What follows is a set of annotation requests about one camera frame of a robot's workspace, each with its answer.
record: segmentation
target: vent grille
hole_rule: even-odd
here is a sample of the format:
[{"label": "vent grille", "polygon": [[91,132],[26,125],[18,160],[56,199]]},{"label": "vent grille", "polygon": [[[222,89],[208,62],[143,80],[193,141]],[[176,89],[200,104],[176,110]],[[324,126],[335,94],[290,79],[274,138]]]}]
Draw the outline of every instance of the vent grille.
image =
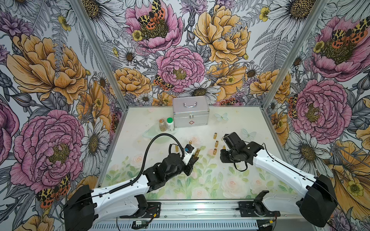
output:
[{"label": "vent grille", "polygon": [[[121,231],[132,231],[133,221],[118,221]],[[145,231],[172,230],[257,230],[256,220],[191,220],[191,221],[152,221]],[[115,221],[103,221],[90,231],[118,231]]]}]

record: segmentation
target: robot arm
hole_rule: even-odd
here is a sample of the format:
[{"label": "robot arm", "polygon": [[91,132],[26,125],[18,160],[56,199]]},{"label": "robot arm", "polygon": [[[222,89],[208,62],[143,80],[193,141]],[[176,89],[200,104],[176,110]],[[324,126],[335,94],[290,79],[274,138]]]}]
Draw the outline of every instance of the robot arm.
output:
[{"label": "robot arm", "polygon": [[264,194],[262,204],[267,210],[302,214],[311,224],[318,227],[325,226],[338,205],[329,178],[324,175],[316,177],[299,170],[273,156],[255,142],[246,145],[235,132],[225,134],[223,140],[229,147],[229,150],[221,150],[223,163],[244,161],[246,167],[249,163],[262,168],[297,192],[298,197],[294,198],[289,194],[275,195],[265,191],[267,194]]},{"label": "robot arm", "polygon": [[116,217],[141,217],[148,209],[144,194],[163,187],[169,179],[182,172],[189,176],[199,159],[198,153],[187,144],[182,156],[169,153],[161,163],[143,171],[136,182],[131,179],[92,190],[88,185],[79,188],[64,205],[66,231],[88,230],[100,221]]}]

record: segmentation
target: brass cylinder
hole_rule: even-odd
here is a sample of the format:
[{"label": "brass cylinder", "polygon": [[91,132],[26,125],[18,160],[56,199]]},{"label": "brass cylinder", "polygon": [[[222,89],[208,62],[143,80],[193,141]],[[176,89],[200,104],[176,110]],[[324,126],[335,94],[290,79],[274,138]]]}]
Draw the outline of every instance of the brass cylinder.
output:
[{"label": "brass cylinder", "polygon": [[200,151],[201,151],[200,148],[197,148],[196,149],[195,154],[194,154],[194,158],[197,158],[198,157]]}]

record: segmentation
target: floral wallpaper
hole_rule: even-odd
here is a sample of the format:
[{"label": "floral wallpaper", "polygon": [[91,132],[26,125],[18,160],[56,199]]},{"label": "floral wallpaper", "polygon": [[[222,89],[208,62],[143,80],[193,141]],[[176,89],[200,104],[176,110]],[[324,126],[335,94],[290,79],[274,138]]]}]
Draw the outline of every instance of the floral wallpaper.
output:
[{"label": "floral wallpaper", "polygon": [[343,210],[330,229],[370,230],[370,3],[332,0],[323,14],[267,113],[292,165],[332,180]]},{"label": "floral wallpaper", "polygon": [[122,116],[71,17],[60,0],[0,0],[4,230],[64,230],[61,208],[79,187],[95,187]]},{"label": "floral wallpaper", "polygon": [[[200,95],[210,105],[261,105],[315,1],[82,3],[126,101],[148,106]],[[65,9],[67,24],[80,27]],[[290,94],[290,80],[288,74],[276,93],[279,102]]]}]

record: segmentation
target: coiled black cable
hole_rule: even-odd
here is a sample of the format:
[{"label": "coiled black cable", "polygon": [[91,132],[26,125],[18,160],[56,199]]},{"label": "coiled black cable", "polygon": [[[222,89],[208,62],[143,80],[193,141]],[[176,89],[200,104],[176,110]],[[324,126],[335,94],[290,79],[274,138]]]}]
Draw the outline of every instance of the coiled black cable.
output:
[{"label": "coiled black cable", "polygon": [[114,189],[112,189],[112,190],[110,190],[109,191],[109,193],[114,193],[114,192],[116,192],[116,191],[118,191],[118,190],[120,190],[120,189],[123,189],[123,188],[125,188],[125,187],[127,187],[127,186],[130,186],[130,185],[133,185],[139,178],[140,178],[140,176],[142,175],[142,173],[144,172],[144,168],[145,168],[145,161],[147,160],[147,155],[148,155],[148,151],[149,151],[149,148],[150,148],[150,146],[151,146],[151,144],[158,138],[158,137],[160,137],[160,136],[169,136],[169,137],[171,137],[172,139],[174,139],[175,141],[176,141],[176,143],[177,143],[177,145],[180,147],[180,150],[181,150],[181,152],[182,152],[182,154],[183,155],[185,155],[185,153],[184,153],[184,149],[182,148],[182,146],[181,146],[181,144],[180,144],[180,142],[173,136],[173,135],[171,135],[171,134],[168,134],[168,133],[162,133],[162,134],[159,134],[159,135],[156,135],[150,142],[149,142],[149,144],[148,144],[148,147],[147,147],[147,149],[145,150],[145,154],[144,154],[144,158],[143,158],[143,160],[142,160],[142,165],[141,165],[141,169],[140,169],[140,172],[139,172],[139,174],[137,175],[137,177],[135,178],[135,179],[133,179],[133,180],[131,180],[129,183],[126,183],[126,184],[124,184],[124,185],[121,185],[121,186],[118,186],[117,188],[114,188]]}]

